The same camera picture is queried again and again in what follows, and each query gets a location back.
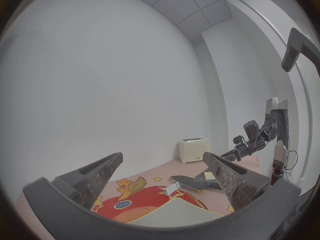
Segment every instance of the kitchen knife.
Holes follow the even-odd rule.
[[[177,175],[171,176],[173,180],[195,190],[203,190],[204,187],[210,186],[210,182],[190,178],[187,176]]]

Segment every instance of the toaster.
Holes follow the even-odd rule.
[[[183,164],[203,160],[205,152],[210,152],[209,138],[187,138],[179,141],[179,158]]]

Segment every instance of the pink tablecloth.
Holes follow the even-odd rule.
[[[261,174],[258,159],[254,155],[235,163]],[[175,159],[140,174],[109,182],[91,210],[113,220],[130,222],[172,198],[182,198],[192,205],[223,216],[231,214],[233,208],[221,190],[206,188],[197,191],[182,186],[170,196],[163,194],[162,188],[174,183],[170,176],[185,175],[194,178],[206,168],[208,167],[203,161],[182,164],[179,159]]]

